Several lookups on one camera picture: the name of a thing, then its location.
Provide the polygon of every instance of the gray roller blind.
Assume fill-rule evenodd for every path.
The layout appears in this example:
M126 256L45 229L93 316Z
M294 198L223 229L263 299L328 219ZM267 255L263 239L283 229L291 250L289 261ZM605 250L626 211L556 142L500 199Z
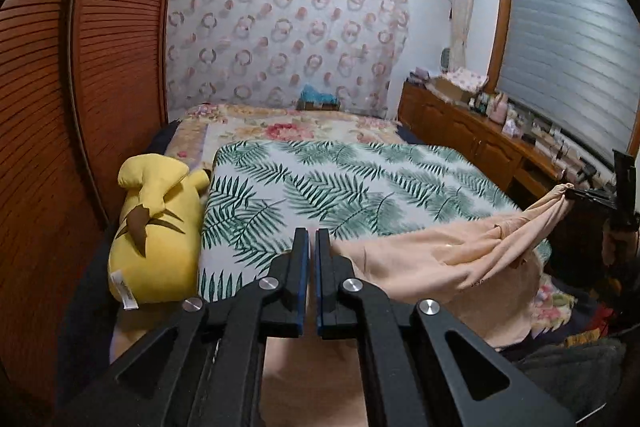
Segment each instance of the gray roller blind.
M638 20L626 0L511 0L498 89L612 162L638 109Z

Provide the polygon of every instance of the wooden wardrobe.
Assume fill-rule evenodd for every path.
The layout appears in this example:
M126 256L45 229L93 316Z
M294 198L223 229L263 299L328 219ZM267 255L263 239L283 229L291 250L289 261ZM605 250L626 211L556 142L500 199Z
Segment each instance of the wooden wardrobe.
M4 0L0 8L0 360L54 396L56 338L124 199L121 163L166 123L166 0Z

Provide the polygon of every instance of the toy label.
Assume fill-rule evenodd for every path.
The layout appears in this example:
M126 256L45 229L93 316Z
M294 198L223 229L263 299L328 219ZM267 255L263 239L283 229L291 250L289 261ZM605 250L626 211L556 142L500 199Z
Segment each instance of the toy label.
M120 294L120 298L122 299L122 304L124 309L126 310L137 310L138 302L136 298L131 293L129 287L125 284L124 279L122 278L122 270L117 270L113 272L111 275L111 282L116 286L116 290Z

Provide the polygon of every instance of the leaf-patterned board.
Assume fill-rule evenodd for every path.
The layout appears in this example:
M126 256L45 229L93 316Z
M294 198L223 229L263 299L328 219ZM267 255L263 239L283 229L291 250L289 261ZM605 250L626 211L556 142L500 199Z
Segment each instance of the leaf-patterned board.
M515 204L458 152L437 146L243 141L226 145L202 229L200 294L228 298L289 250L296 227L355 239L480 219ZM548 242L538 247L546 263Z

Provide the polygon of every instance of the yellow plush toy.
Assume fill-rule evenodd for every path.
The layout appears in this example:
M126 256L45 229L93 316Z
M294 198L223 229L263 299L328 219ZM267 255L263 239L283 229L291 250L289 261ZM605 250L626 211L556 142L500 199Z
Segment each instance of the yellow plush toy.
M207 173L144 154L122 164L118 185L127 197L109 254L111 294L125 309L196 295Z

